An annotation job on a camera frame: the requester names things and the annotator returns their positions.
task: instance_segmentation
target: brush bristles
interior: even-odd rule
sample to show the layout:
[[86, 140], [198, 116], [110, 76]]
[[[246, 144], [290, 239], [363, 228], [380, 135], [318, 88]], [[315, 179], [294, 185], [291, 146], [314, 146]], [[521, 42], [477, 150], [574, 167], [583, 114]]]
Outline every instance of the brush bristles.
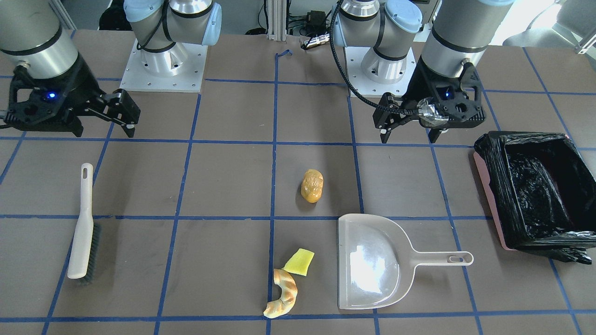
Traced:
[[93, 224], [93, 235], [91, 237], [91, 249], [89, 251], [89, 264], [87, 265], [87, 273], [84, 277], [78, 278], [76, 281], [79, 285], [89, 285], [93, 282], [93, 274], [95, 272], [95, 261], [97, 258], [97, 250], [100, 246], [101, 226]]

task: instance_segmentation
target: yellow sponge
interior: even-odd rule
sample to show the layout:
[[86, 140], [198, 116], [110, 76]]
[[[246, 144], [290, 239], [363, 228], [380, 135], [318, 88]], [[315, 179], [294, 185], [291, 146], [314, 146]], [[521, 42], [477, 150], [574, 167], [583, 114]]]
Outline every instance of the yellow sponge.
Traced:
[[283, 270], [297, 275], [306, 275], [308, 266], [311, 264], [315, 253], [306, 249], [298, 249], [298, 251], [288, 260]]

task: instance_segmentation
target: dustpan handle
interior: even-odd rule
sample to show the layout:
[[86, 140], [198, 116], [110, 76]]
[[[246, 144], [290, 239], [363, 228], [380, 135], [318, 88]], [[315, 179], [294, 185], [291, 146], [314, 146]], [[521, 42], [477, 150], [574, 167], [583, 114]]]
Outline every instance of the dustpan handle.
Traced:
[[469, 252], [418, 252], [415, 260], [418, 265], [462, 266], [474, 262]]

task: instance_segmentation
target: white brush handle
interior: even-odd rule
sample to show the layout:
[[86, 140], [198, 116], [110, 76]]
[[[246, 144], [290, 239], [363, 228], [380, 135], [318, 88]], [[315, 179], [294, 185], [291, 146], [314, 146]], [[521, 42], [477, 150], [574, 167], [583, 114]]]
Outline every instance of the white brush handle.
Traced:
[[84, 163], [80, 169], [80, 213], [74, 229], [73, 246], [70, 251], [67, 276], [82, 278], [87, 274], [89, 252], [93, 237], [91, 201], [93, 195], [93, 165]]

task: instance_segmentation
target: metal plate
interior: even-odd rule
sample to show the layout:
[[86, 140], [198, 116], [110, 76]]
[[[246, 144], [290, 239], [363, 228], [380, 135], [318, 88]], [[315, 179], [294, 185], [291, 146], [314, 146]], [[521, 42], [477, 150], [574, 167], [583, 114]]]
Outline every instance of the metal plate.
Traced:
[[[380, 98], [385, 92], [391, 92], [393, 95], [397, 96], [403, 95], [408, 89], [409, 81], [412, 78], [414, 68], [416, 67], [412, 48], [408, 51], [406, 71], [403, 74], [402, 80], [390, 85], [373, 82], [364, 75], [364, 72], [360, 68], [360, 64], [369, 49], [370, 48], [366, 46], [346, 47], [347, 75], [352, 85], [366, 98]], [[350, 96], [355, 97], [352, 91], [350, 91]]]
[[141, 62], [141, 53], [136, 49], [136, 40], [132, 45], [126, 70], [122, 75], [120, 88], [138, 92], [193, 92], [201, 91], [207, 46], [183, 43], [190, 55], [189, 62], [176, 76], [157, 77], [145, 71]]

